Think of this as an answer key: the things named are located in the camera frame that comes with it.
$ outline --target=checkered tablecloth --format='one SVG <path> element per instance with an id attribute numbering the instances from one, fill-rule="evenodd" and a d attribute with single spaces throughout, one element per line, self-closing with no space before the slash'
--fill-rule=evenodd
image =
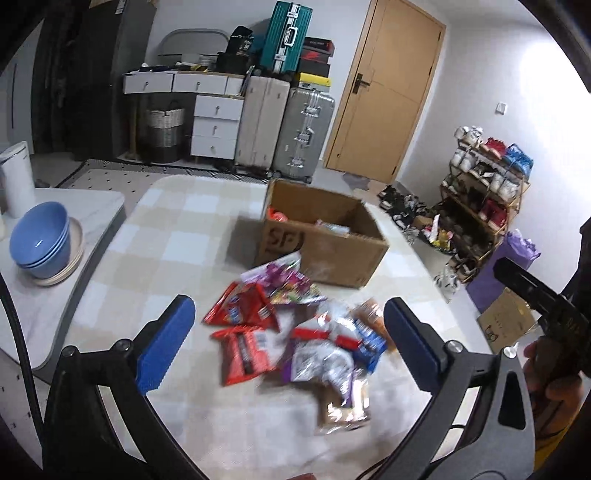
<path id="1" fill-rule="evenodd" d="M 392 452 L 430 398 L 415 386 L 400 356 L 384 355 L 370 379 L 369 425 L 322 435 L 319 405 L 309 391 L 263 378 L 221 387 L 220 345 L 209 339 L 214 329 L 199 323 L 224 289 L 252 267 L 265 189 L 187 176 L 157 181 L 97 267 L 66 345 L 82 352 L 108 349 L 120 338 L 133 338 L 177 294 L 189 295 L 197 305 L 196 324 L 148 398 L 195 464 L 215 480 L 282 480 L 305 472 L 354 478 Z M 470 347 L 398 229 L 369 208 L 388 239 L 388 253 L 363 289 L 321 285 L 323 292 L 351 305 L 370 296 L 381 304 L 400 296 L 444 340 Z M 301 309 L 282 309 L 281 324 L 301 316 Z M 279 347 L 287 334 L 284 329 L 269 341 Z M 101 392 L 123 445 L 139 456 L 108 389 Z"/>

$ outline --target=door lock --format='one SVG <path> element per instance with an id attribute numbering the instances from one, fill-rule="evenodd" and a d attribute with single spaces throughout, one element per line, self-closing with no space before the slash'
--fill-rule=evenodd
<path id="1" fill-rule="evenodd" d="M 365 87 L 369 87 L 371 82 L 366 82 L 363 80 L 363 73 L 358 73 L 357 78 L 355 79 L 355 84 L 353 85 L 353 93 L 359 92 L 359 87 L 363 85 Z"/>

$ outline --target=white drawer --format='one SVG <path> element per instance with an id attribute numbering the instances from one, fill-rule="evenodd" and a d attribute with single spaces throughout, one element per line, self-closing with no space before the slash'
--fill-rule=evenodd
<path id="1" fill-rule="evenodd" d="M 191 155 L 197 157 L 234 158 L 236 140 L 213 137 L 193 137 L 191 139 Z"/>
<path id="2" fill-rule="evenodd" d="M 174 73 L 150 72 L 123 77 L 123 93 L 170 92 Z"/>
<path id="3" fill-rule="evenodd" d="M 206 75 L 199 73 L 177 73 L 174 76 L 173 92 L 213 93 L 223 95 L 226 92 L 225 75 Z"/>
<path id="4" fill-rule="evenodd" d="M 244 78 L 228 77 L 228 83 L 226 84 L 226 95 L 238 95 L 240 94 L 240 88 Z"/>
<path id="5" fill-rule="evenodd" d="M 240 122 L 237 120 L 196 116 L 193 121 L 193 136 L 236 140 L 238 138 L 238 126 L 240 126 Z"/>
<path id="6" fill-rule="evenodd" d="M 240 120 L 243 103 L 244 100 L 237 100 L 235 98 L 197 95 L 195 101 L 195 116 Z"/>

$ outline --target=door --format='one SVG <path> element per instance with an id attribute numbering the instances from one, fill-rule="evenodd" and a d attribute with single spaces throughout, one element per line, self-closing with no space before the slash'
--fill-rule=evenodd
<path id="1" fill-rule="evenodd" d="M 328 168 L 392 180 L 423 109 L 444 30 L 404 0 L 377 1 L 359 66 L 349 76 L 344 112 L 335 122 Z"/>

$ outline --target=door frame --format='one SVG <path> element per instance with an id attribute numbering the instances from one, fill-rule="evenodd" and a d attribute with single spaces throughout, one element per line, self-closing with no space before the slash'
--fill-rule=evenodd
<path id="1" fill-rule="evenodd" d="M 369 29 L 371 28 L 371 24 L 374 20 L 374 14 L 379 2 L 388 2 L 389 0 L 370 0 L 367 14 L 365 15 L 365 22 L 363 23 L 363 28 L 361 29 L 361 35 L 359 36 L 359 42 L 357 43 L 357 49 L 355 50 L 355 55 L 353 57 L 353 62 L 351 63 L 351 68 L 349 70 L 349 75 L 347 77 L 347 82 L 345 83 L 345 88 L 343 89 L 343 94 L 341 100 L 339 102 L 339 108 L 336 112 L 335 121 L 333 122 L 333 126 L 330 130 L 329 140 L 326 143 L 325 149 L 325 159 L 324 166 L 326 168 L 332 168 L 333 170 L 338 170 L 336 168 L 336 159 L 334 158 L 332 161 L 330 159 L 333 149 L 335 147 L 336 138 L 339 134 L 340 126 L 343 121 L 343 116 L 345 114 L 345 109 L 349 103 L 349 98 L 352 94 L 353 83 L 355 81 L 355 76 L 357 74 L 357 70 L 359 68 L 359 63 L 361 62 L 361 55 L 363 55 L 363 51 L 365 49 L 365 44 L 367 43 Z M 422 8 L 416 6 L 414 3 L 410 2 L 409 0 L 399 0 L 402 3 L 408 5 L 411 8 L 414 8 L 418 12 L 421 12 L 423 15 L 431 19 L 437 25 L 441 27 L 441 37 L 439 38 L 439 42 L 437 43 L 437 51 L 435 53 L 435 60 L 433 61 L 433 70 L 431 71 L 431 75 L 429 75 L 429 80 L 427 81 L 427 86 L 425 88 L 425 92 L 423 93 L 423 97 L 421 98 L 421 103 L 418 106 L 417 116 L 414 119 L 413 127 L 411 129 L 410 135 L 408 136 L 407 142 L 404 146 L 404 150 L 401 154 L 401 158 L 399 159 L 398 165 L 392 174 L 392 181 L 396 179 L 400 169 L 398 168 L 404 157 L 408 152 L 408 147 L 410 146 L 410 142 L 412 141 L 415 130 L 417 129 L 418 122 L 423 114 L 423 108 L 425 107 L 425 102 L 427 101 L 427 97 L 429 92 L 431 91 L 431 84 L 433 82 L 433 77 L 435 76 L 435 72 L 437 71 L 437 66 L 439 65 L 439 55 L 441 54 L 441 47 L 443 46 L 443 40 L 445 39 L 446 33 L 446 25 L 441 23 L 437 18 L 430 15 L 429 13 L 425 12 Z"/>

